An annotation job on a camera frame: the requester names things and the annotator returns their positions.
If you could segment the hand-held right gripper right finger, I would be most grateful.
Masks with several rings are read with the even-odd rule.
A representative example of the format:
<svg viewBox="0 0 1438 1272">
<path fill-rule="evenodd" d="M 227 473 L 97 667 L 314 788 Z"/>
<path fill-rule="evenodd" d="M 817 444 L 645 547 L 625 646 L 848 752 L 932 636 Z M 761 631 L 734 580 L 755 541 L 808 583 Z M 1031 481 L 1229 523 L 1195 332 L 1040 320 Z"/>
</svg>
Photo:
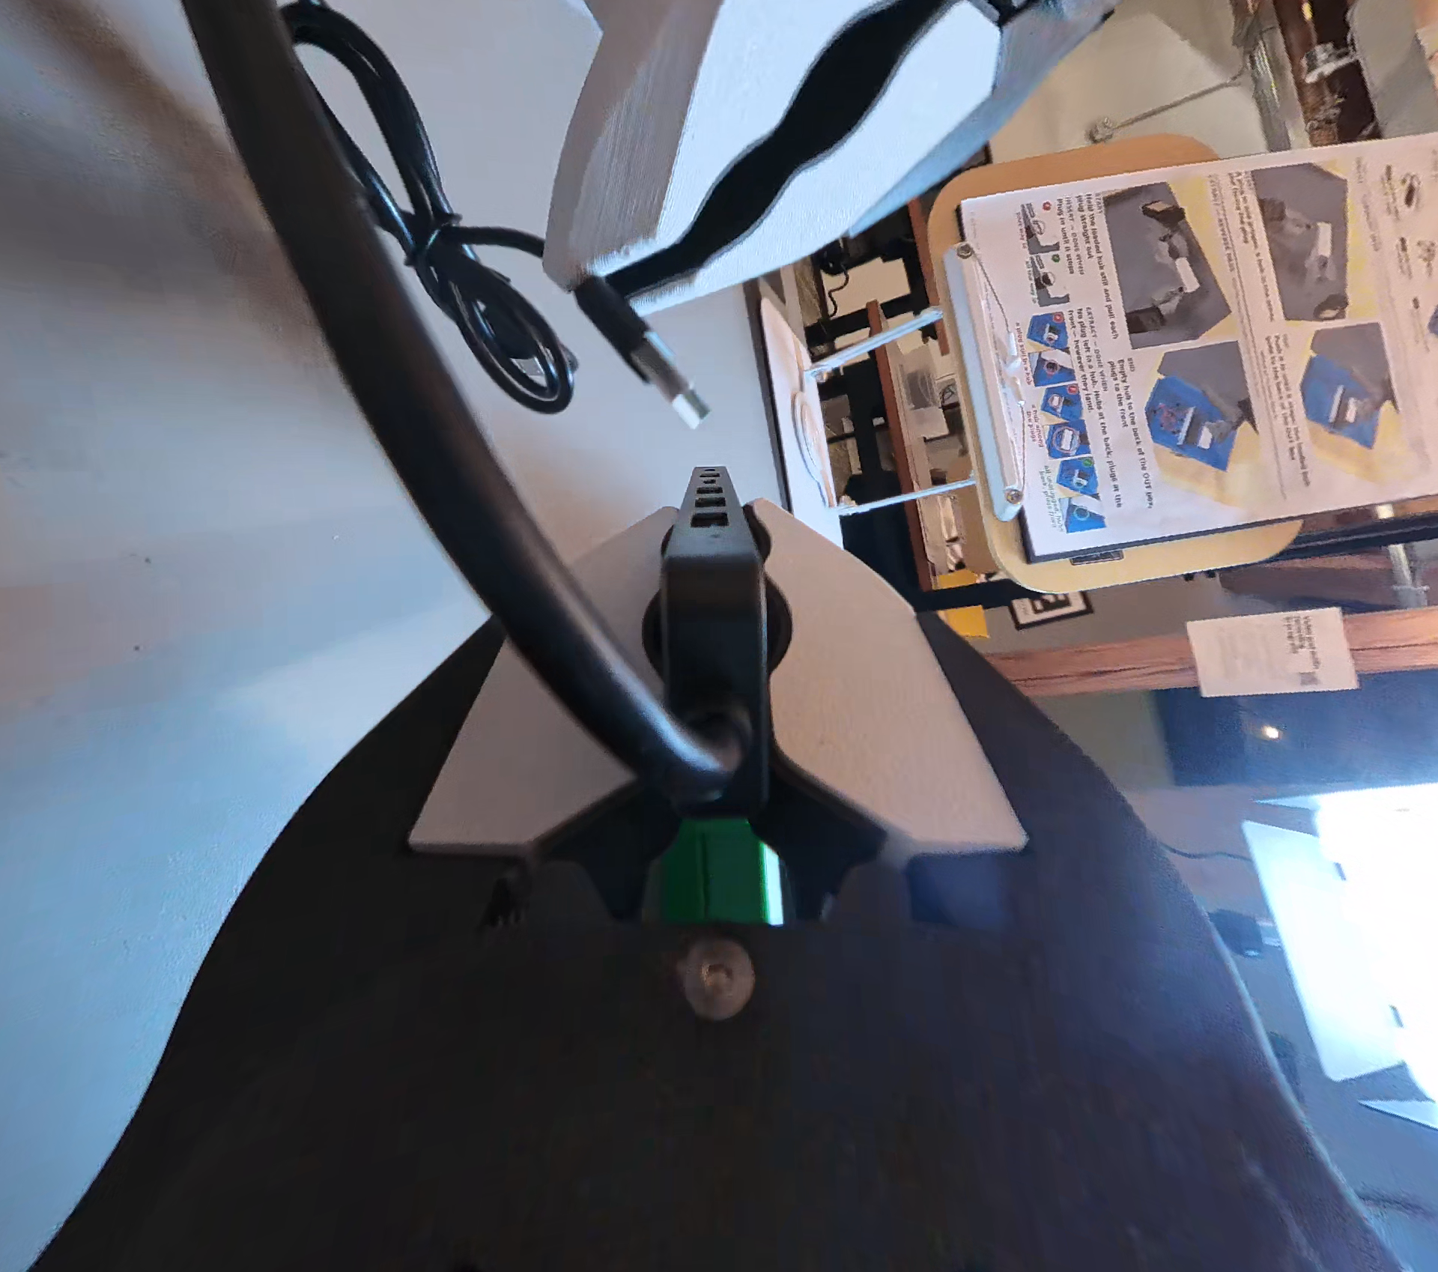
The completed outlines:
<svg viewBox="0 0 1438 1272">
<path fill-rule="evenodd" d="M 842 547 L 761 498 L 765 571 L 793 619 L 771 673 L 782 756 L 886 836 L 886 854 L 1028 848 L 916 611 Z"/>
</svg>

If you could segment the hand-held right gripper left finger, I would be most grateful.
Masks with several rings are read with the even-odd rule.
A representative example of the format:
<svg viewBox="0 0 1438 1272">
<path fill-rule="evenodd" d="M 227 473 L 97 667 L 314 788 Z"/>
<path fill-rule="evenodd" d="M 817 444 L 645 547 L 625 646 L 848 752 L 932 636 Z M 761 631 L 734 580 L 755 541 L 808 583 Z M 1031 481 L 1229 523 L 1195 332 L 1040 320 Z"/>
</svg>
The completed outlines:
<svg viewBox="0 0 1438 1272">
<path fill-rule="evenodd" d="M 574 575 L 646 688 L 663 695 L 641 641 L 677 507 L 621 530 Z M 552 832 L 630 783 L 621 765 L 503 644 L 429 792 L 409 845 L 426 854 L 533 854 Z"/>
</svg>

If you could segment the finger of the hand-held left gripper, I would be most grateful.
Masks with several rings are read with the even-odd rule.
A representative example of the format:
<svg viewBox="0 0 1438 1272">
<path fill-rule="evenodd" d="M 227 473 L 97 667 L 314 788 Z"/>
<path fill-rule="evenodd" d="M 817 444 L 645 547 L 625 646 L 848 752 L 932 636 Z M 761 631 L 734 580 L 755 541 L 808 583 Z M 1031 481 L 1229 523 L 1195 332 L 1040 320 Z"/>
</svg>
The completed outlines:
<svg viewBox="0 0 1438 1272">
<path fill-rule="evenodd" d="M 881 203 L 992 97 L 1001 27 L 956 0 L 906 58 L 837 152 L 795 171 L 755 228 L 696 269 L 641 275 L 630 303 L 648 316 L 817 253 L 884 217 Z"/>
<path fill-rule="evenodd" d="M 555 175 L 545 269 L 564 288 L 693 273 L 752 234 L 785 182 L 872 111 L 906 51 L 630 51 L 630 0 L 581 0 L 600 30 Z M 906 203 L 1002 126 L 992 97 L 894 193 Z"/>
</svg>

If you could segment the green plastic bin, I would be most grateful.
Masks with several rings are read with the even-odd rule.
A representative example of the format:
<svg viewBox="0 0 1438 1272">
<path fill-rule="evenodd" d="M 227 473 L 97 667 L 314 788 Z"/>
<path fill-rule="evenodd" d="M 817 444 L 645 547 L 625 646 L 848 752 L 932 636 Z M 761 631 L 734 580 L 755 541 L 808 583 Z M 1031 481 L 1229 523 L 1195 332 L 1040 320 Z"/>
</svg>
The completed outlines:
<svg viewBox="0 0 1438 1272">
<path fill-rule="evenodd" d="M 789 921 L 782 857 L 746 821 L 680 821 L 654 834 L 641 923 L 719 926 Z"/>
</svg>

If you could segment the yellow box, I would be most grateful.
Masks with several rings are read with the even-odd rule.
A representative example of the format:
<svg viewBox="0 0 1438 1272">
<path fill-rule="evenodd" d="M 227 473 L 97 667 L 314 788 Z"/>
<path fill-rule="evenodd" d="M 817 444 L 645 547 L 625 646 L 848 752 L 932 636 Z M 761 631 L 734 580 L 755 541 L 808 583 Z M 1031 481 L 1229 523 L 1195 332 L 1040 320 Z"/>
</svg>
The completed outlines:
<svg viewBox="0 0 1438 1272">
<path fill-rule="evenodd" d="M 976 574 L 973 569 L 952 569 L 944 575 L 937 575 L 934 591 L 968 591 L 989 583 L 989 575 Z M 967 641 L 989 641 L 989 621 L 987 609 L 983 605 L 956 605 L 938 612 L 950 631 Z"/>
</svg>

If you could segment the wooden table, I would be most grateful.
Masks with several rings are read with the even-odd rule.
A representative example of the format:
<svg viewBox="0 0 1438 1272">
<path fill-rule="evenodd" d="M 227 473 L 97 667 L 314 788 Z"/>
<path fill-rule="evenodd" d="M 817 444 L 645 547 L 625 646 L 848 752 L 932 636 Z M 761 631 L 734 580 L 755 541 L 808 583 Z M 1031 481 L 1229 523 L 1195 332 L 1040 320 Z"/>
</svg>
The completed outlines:
<svg viewBox="0 0 1438 1272">
<path fill-rule="evenodd" d="M 1346 615 L 1356 677 L 1436 670 L 1436 611 Z M 1198 688 L 1190 636 L 1148 636 L 1107 644 L 987 653 L 1016 688 L 1036 700 L 1067 695 Z"/>
</svg>

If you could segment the instruction board with white stand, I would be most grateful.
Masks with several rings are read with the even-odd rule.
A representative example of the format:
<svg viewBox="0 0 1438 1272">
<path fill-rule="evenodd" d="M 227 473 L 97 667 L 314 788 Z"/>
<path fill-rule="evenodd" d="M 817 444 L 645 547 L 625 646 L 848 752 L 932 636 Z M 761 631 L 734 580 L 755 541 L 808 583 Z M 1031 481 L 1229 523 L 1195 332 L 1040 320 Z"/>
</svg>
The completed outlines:
<svg viewBox="0 0 1438 1272">
<path fill-rule="evenodd" d="M 1218 160 L 1157 135 L 954 176 L 897 328 L 932 590 L 1077 591 L 1268 561 L 1436 498 L 1436 135 Z"/>
</svg>

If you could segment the white paper note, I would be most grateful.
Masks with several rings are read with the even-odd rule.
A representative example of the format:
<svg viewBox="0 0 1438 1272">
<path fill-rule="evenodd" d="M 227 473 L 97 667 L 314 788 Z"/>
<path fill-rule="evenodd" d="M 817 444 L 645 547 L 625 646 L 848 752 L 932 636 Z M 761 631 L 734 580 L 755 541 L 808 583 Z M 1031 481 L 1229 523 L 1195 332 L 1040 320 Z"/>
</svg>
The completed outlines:
<svg viewBox="0 0 1438 1272">
<path fill-rule="evenodd" d="M 1346 692 L 1360 685 L 1346 615 L 1335 605 L 1202 619 L 1186 631 L 1203 700 Z"/>
</svg>

